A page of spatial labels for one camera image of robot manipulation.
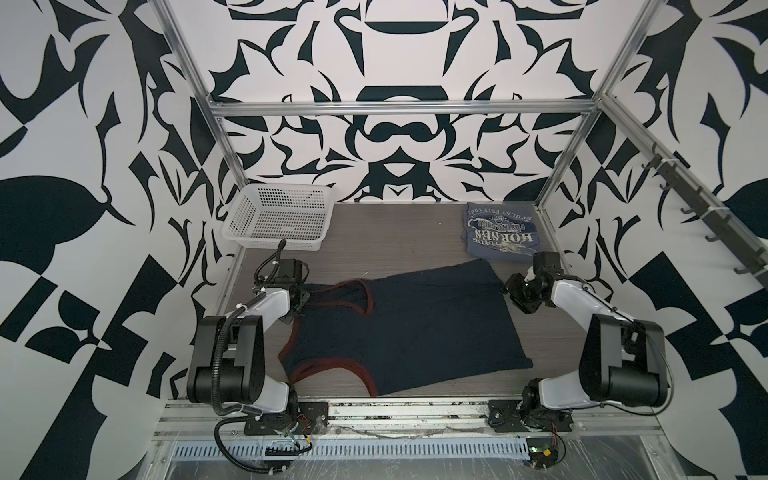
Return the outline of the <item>black printed tank top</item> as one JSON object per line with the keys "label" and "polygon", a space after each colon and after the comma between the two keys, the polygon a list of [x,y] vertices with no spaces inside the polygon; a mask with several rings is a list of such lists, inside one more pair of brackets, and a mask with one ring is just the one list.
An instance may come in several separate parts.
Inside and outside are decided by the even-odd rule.
{"label": "black printed tank top", "polygon": [[379,397],[533,366],[485,260],[307,290],[278,355],[292,383],[343,369]]}

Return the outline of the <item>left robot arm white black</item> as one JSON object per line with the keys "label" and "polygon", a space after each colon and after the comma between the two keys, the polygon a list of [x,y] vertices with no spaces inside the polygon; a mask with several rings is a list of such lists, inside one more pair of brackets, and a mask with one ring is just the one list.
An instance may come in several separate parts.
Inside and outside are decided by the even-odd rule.
{"label": "left robot arm white black", "polygon": [[256,273],[253,297],[221,316],[198,323],[186,394],[220,417],[241,415],[257,430],[287,427],[300,415],[295,389],[266,372],[265,333],[290,322],[309,299],[307,264],[273,255]]}

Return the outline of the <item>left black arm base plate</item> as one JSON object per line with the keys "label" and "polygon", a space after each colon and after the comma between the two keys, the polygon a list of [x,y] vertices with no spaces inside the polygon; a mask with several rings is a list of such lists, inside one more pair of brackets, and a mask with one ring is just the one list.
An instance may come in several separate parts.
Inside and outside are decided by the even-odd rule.
{"label": "left black arm base plate", "polygon": [[294,435],[308,435],[328,425],[329,404],[325,401],[300,401],[289,404],[281,413],[262,414],[249,419],[244,427],[246,436],[278,435],[290,431]]}

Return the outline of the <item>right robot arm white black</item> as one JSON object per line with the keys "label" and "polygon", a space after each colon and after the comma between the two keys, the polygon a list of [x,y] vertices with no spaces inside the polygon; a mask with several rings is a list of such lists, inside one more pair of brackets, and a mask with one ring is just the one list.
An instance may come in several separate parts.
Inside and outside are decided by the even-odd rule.
{"label": "right robot arm white black", "polygon": [[575,371],[534,379],[524,388],[515,416],[526,428],[542,430],[593,408],[654,417],[670,406],[674,381],[663,329],[621,311],[586,280],[566,273],[557,253],[534,254],[528,272],[510,276],[504,292],[525,314],[558,308],[586,332]]}

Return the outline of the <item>white plastic laundry basket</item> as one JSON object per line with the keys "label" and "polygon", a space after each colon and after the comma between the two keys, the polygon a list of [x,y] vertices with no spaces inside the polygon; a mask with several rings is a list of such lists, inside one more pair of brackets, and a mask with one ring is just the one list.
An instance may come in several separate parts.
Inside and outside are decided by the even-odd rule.
{"label": "white plastic laundry basket", "polygon": [[330,227],[334,194],[330,187],[250,184],[230,204],[221,235],[249,249],[276,249],[284,240],[292,251],[317,251]]}

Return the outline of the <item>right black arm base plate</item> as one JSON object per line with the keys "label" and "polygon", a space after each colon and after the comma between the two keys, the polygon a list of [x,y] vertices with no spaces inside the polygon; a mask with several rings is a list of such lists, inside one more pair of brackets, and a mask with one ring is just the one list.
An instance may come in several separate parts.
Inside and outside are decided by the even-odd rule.
{"label": "right black arm base plate", "polygon": [[525,408],[522,400],[494,399],[488,402],[487,425],[496,433],[572,431],[572,416],[535,404]]}

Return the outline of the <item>blue grey tank top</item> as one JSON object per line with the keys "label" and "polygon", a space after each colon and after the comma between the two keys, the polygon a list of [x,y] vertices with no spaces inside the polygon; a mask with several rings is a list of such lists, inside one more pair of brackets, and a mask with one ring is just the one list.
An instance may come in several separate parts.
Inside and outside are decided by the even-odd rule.
{"label": "blue grey tank top", "polygon": [[489,262],[529,262],[543,247],[529,203],[467,203],[462,225],[466,252]]}

